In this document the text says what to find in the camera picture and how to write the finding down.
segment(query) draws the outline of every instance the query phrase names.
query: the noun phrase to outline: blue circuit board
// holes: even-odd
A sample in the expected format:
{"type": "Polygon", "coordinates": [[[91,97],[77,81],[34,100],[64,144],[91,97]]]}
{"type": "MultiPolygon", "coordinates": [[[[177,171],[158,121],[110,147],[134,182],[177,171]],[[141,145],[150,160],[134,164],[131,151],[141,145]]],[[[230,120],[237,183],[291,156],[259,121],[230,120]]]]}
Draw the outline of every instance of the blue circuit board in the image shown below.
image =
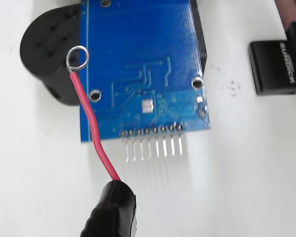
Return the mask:
{"type": "MultiPolygon", "coordinates": [[[[189,0],[82,1],[80,71],[102,139],[210,128],[189,0]]],[[[91,141],[80,108],[81,140],[91,141]]]]}

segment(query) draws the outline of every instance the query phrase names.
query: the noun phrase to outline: mounting hole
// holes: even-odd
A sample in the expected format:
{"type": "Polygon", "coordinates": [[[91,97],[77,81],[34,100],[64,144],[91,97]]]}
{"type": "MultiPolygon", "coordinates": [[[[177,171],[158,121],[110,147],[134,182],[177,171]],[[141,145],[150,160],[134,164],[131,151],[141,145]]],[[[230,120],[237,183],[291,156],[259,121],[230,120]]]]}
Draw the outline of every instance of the mounting hole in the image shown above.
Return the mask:
{"type": "Polygon", "coordinates": [[[99,90],[92,90],[89,94],[89,99],[93,103],[97,103],[102,98],[102,93],[99,90]]]}
{"type": "Polygon", "coordinates": [[[101,7],[109,7],[111,5],[111,0],[101,0],[101,7]]]}
{"type": "Polygon", "coordinates": [[[204,85],[204,82],[201,78],[197,77],[197,78],[194,78],[192,80],[192,87],[195,89],[195,90],[199,90],[201,88],[203,88],[203,85],[204,85]]]}

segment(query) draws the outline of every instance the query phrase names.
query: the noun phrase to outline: white table surface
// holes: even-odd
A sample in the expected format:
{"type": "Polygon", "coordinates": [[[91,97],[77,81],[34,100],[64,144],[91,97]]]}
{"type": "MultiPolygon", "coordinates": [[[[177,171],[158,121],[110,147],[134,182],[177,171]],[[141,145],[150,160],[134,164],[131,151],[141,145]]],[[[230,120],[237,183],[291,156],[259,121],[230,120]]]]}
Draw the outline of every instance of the white table surface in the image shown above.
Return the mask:
{"type": "MultiPolygon", "coordinates": [[[[80,143],[78,107],[20,60],[29,24],[74,2],[0,1],[0,237],[80,236],[110,181],[80,143]]],[[[212,129],[159,159],[126,162],[121,140],[103,142],[137,195],[137,237],[296,237],[296,96],[257,97],[248,57],[249,42],[285,38],[275,3],[203,0],[200,12],[212,129]]]]}

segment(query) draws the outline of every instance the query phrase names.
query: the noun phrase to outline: metal pin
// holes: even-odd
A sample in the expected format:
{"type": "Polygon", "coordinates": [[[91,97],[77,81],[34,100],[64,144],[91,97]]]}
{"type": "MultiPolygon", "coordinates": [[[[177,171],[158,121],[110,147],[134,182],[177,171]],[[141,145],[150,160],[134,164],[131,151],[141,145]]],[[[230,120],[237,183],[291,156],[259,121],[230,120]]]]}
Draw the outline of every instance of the metal pin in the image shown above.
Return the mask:
{"type": "Polygon", "coordinates": [[[126,162],[129,161],[127,139],[125,140],[126,162]]]}
{"type": "Polygon", "coordinates": [[[137,135],[140,136],[140,135],[143,135],[144,131],[142,129],[138,129],[137,130],[137,135]]]}
{"type": "Polygon", "coordinates": [[[160,129],[160,131],[161,132],[165,132],[166,131],[166,127],[165,126],[162,126],[161,129],[160,129]]]}
{"type": "Polygon", "coordinates": [[[183,129],[182,124],[177,124],[177,131],[180,132],[182,131],[182,129],[183,129]]]}
{"type": "Polygon", "coordinates": [[[180,149],[180,155],[182,156],[182,140],[180,136],[179,136],[179,149],[180,149]]]}
{"type": "Polygon", "coordinates": [[[150,144],[150,140],[148,141],[148,150],[149,150],[149,158],[151,158],[151,144],[150,144]]]}
{"type": "Polygon", "coordinates": [[[134,139],[132,140],[133,142],[133,153],[134,153],[134,161],[136,160],[136,144],[134,142],[134,139]]]}
{"type": "Polygon", "coordinates": [[[164,153],[164,157],[167,157],[167,155],[168,155],[168,152],[167,152],[167,142],[166,142],[166,140],[165,140],[164,138],[163,138],[162,143],[163,143],[163,153],[164,153]]]}
{"type": "Polygon", "coordinates": [[[176,154],[175,148],[174,148],[174,139],[171,137],[171,151],[172,151],[172,156],[174,157],[176,154]]]}
{"type": "Polygon", "coordinates": [[[171,126],[168,127],[168,129],[169,129],[170,132],[173,132],[174,128],[175,128],[174,125],[171,125],[171,126]]]}
{"type": "Polygon", "coordinates": [[[157,157],[159,158],[159,143],[158,143],[158,139],[156,140],[156,149],[157,149],[157,157]]]}
{"type": "Polygon", "coordinates": [[[142,160],[144,160],[144,149],[143,149],[143,142],[140,141],[140,152],[142,153],[142,160]]]}

